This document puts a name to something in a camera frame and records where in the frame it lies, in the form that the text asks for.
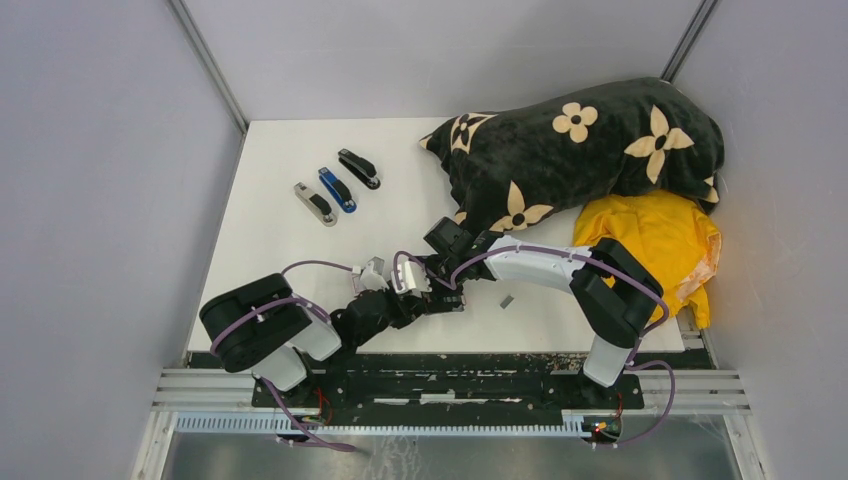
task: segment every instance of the wall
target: wall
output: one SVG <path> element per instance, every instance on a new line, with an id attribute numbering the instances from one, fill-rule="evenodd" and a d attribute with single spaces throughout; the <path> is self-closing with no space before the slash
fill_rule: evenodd
<path id="1" fill-rule="evenodd" d="M 127 478 L 240 136 L 164 1 L 0 5 L 0 478 Z"/>
<path id="2" fill-rule="evenodd" d="M 722 126 L 712 282 L 778 479 L 845 478 L 848 4 L 722 2 L 678 79 Z"/>
<path id="3" fill-rule="evenodd" d="M 659 75 L 698 0 L 187 0 L 252 120 L 451 116 Z"/>

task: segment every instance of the yellow cloth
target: yellow cloth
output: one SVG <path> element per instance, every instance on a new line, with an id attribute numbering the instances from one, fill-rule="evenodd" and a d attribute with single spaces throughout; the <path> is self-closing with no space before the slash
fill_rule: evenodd
<path id="1" fill-rule="evenodd" d="M 621 242 L 657 279 L 672 315 L 690 305 L 696 326 L 710 326 L 703 285 L 718 268 L 721 232 L 694 202 L 664 190 L 595 200 L 577 219 L 574 245 L 594 246 L 604 237 Z M 651 320 L 661 314 L 657 308 Z"/>

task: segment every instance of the black blanket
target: black blanket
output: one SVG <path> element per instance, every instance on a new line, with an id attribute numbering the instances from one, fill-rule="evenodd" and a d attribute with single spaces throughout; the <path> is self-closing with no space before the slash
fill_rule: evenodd
<path id="1" fill-rule="evenodd" d="M 522 230 L 610 193 L 657 188 L 718 203 L 718 125 L 672 85 L 609 83 L 505 112 L 452 118 L 421 145 L 441 159 L 466 230 Z"/>

